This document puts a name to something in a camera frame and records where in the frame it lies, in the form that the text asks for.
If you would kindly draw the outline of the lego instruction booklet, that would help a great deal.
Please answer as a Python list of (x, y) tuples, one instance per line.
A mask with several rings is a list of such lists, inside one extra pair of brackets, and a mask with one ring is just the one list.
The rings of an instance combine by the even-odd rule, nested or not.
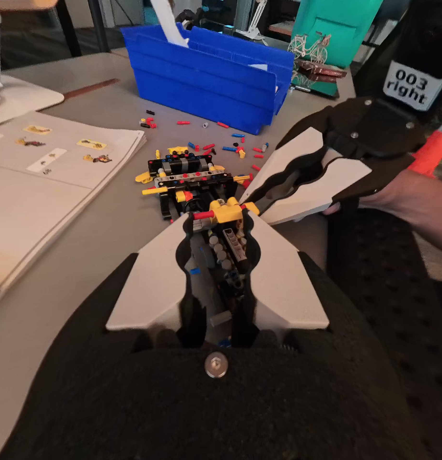
[(40, 112), (0, 124), (0, 299), (145, 143)]

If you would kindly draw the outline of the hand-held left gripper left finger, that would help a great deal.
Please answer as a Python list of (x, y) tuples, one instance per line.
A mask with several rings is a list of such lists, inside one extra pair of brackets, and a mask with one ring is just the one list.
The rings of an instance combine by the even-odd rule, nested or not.
[(156, 340), (161, 331), (172, 330), (183, 347), (203, 346), (206, 307), (191, 282), (193, 224), (193, 213), (185, 213), (138, 251), (106, 323), (108, 331), (143, 330)]

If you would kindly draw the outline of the teal tote bag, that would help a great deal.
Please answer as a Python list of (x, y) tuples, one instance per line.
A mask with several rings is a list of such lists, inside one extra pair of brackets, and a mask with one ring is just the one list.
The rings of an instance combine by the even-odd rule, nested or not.
[(295, 59), (291, 88), (337, 97), (337, 83), (345, 78), (381, 0), (303, 0), (300, 2), (291, 39), (308, 34), (309, 47), (322, 34), (331, 34), (325, 64), (311, 63), (308, 58)]

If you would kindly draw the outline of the white paper slip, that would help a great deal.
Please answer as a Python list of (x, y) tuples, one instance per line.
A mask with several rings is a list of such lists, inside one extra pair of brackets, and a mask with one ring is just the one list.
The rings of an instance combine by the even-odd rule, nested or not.
[(183, 38), (176, 25), (170, 1), (151, 0), (150, 2), (168, 43), (188, 48), (188, 39)]

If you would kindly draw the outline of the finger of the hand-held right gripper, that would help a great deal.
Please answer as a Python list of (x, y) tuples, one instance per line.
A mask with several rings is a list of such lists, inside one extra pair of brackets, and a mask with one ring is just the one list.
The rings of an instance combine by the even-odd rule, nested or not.
[(294, 173), (320, 163), (323, 155), (323, 134), (313, 127), (307, 128), (275, 149), (243, 193), (240, 203), (257, 203)]
[(261, 214), (269, 225), (300, 221), (322, 212), (333, 203), (333, 197), (372, 172), (359, 160), (336, 158), (316, 181), (302, 184), (287, 198), (275, 201)]

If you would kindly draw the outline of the white board stand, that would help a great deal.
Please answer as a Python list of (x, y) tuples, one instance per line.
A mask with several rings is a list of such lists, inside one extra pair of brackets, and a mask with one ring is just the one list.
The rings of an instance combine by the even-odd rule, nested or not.
[[(0, 9), (46, 10), (55, 4), (56, 1), (0, 1)], [(0, 124), (28, 112), (55, 106), (63, 101), (64, 95), (59, 92), (2, 75), (0, 59)]]

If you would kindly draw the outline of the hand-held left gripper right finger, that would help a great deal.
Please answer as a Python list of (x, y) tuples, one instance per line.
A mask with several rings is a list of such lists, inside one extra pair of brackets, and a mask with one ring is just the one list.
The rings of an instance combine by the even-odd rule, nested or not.
[(325, 330), (330, 321), (305, 269), (306, 254), (253, 211), (243, 210), (247, 272), (232, 319), (232, 347), (251, 347), (260, 331), (282, 341), (292, 330)]

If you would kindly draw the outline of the lego car chassis model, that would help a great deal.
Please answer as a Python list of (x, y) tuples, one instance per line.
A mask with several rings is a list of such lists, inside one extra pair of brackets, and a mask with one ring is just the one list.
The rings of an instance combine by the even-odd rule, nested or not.
[[(142, 195), (158, 196), (162, 217), (172, 220), (171, 205), (177, 212), (176, 219), (189, 212), (209, 211), (212, 201), (226, 204), (229, 198), (235, 198), (237, 186), (252, 177), (225, 172), (213, 164), (212, 154), (195, 156), (187, 150), (176, 150), (165, 159), (149, 161), (149, 170), (140, 178), (143, 183), (155, 181)], [(193, 231), (190, 244), (196, 268), (191, 270), (191, 282), (193, 293), (206, 307), (206, 331), (209, 309), (215, 308), (217, 302), (224, 307), (221, 314), (226, 311), (230, 315), (227, 321), (232, 329), (248, 268), (243, 219), (224, 224), (212, 223), (210, 219), (195, 220)]]

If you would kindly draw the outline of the scattered small lego pieces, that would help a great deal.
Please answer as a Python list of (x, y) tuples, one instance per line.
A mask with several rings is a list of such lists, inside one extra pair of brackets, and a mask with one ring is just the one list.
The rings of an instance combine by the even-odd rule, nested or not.
[(156, 127), (142, 129), (147, 142), (136, 154), (134, 173), (148, 170), (148, 161), (156, 160), (156, 151), (159, 151), (161, 159), (171, 154), (169, 148), (174, 150), (176, 147), (185, 147), (190, 154), (202, 155), (211, 152), (211, 149), (204, 147), (212, 144), (216, 152), (213, 155), (215, 165), (223, 166), (231, 173), (248, 173), (253, 171), (251, 165), (257, 160), (255, 156), (267, 158), (277, 143), (269, 126), (255, 136), (163, 106), (154, 106), (150, 110), (155, 114), (145, 114), (143, 117), (152, 117)]

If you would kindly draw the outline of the person's right forearm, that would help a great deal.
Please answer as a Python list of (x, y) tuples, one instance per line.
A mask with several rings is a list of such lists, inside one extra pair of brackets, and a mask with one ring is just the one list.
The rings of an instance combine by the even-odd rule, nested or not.
[(360, 199), (362, 207), (390, 213), (442, 250), (442, 181), (402, 171), (380, 192)]

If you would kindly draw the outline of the blue plastic bin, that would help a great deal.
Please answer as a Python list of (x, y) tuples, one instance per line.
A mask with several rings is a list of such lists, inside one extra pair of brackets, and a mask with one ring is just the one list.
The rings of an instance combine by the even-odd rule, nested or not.
[(159, 25), (121, 28), (139, 96), (252, 135), (270, 126), (287, 96), (294, 55), (177, 26), (188, 47), (168, 42)]

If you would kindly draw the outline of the small yellow lego connector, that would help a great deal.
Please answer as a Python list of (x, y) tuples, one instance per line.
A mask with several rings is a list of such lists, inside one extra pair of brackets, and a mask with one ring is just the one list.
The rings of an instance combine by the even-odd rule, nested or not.
[(237, 199), (231, 197), (226, 204), (221, 205), (218, 200), (210, 203), (209, 211), (193, 214), (194, 220), (210, 219), (212, 223), (224, 224), (243, 219), (243, 210), (248, 210), (259, 215), (258, 207), (252, 202), (239, 204)]

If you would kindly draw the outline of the orange traffic cone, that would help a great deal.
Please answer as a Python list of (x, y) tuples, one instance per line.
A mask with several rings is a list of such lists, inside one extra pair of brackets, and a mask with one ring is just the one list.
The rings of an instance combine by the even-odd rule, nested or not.
[(428, 137), (413, 157), (414, 162), (408, 167), (409, 171), (436, 178), (434, 172), (442, 160), (442, 125)]

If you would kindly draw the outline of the person's right hand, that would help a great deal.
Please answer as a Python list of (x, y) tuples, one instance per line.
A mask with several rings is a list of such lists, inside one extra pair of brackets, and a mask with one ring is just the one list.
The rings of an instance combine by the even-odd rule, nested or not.
[(385, 199), (381, 193), (364, 196), (360, 198), (350, 198), (343, 201), (331, 204), (327, 209), (321, 211), (320, 214), (330, 216), (336, 213), (354, 213), (357, 209), (378, 209), (382, 210), (385, 207)]

